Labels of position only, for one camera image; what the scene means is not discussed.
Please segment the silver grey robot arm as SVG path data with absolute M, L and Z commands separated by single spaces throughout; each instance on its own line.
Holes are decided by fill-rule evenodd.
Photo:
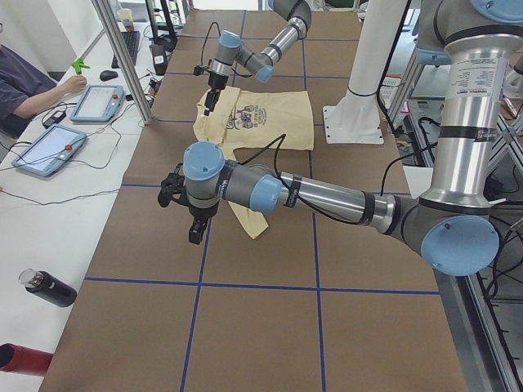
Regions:
M 467 275 L 494 260 L 498 237 L 483 196 L 507 59 L 522 44 L 519 1 L 425 1 L 422 52 L 451 62 L 431 188 L 382 188 L 396 158 L 382 136 L 377 93 L 407 9 L 373 1 L 355 54 L 336 38 L 344 18 L 311 20 L 303 1 L 274 1 L 287 22 L 263 51 L 223 31 L 196 68 L 209 88 L 197 142 L 184 156 L 189 238 L 181 260 L 216 285 L 245 286 L 324 261 L 330 286 L 391 280 L 411 290 L 437 271 Z M 206 228 L 212 232 L 206 234 Z
M 218 102 L 221 92 L 226 88 L 228 77 L 235 65 L 242 66 L 249 76 L 265 83 L 274 74 L 275 65 L 297 41 L 304 39 L 311 27 L 311 9 L 305 1 L 269 1 L 269 6 L 288 24 L 259 53 L 252 50 L 239 35 L 223 31 L 218 40 L 218 49 L 208 65 L 197 65 L 194 74 L 208 72 L 208 91 L 203 114 L 208 116 Z

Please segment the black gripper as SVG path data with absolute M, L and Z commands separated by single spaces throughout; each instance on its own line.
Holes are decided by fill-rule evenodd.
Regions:
M 217 214 L 218 208 L 219 203 L 214 203 L 211 207 L 189 205 L 189 212 L 194 218 L 188 234 L 190 243 L 201 244 L 208 227 L 208 220 Z
M 208 92 L 207 98 L 204 102 L 203 114 L 205 116 L 208 116 L 214 110 L 221 91 L 226 88 L 226 76 L 219 73 L 210 73 L 208 85 L 210 86 L 210 91 Z

